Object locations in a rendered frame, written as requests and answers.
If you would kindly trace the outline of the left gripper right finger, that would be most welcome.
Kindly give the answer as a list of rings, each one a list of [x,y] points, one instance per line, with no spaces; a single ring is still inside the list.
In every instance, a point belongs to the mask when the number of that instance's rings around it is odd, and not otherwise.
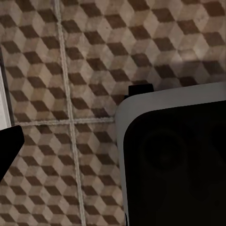
[[[226,127],[216,125],[213,129],[211,142],[226,163]]]

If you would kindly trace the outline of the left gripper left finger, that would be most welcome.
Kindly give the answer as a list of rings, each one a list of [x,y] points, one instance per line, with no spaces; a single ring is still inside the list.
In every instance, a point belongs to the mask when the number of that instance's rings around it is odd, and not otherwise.
[[[0,130],[0,182],[24,144],[20,125]]]

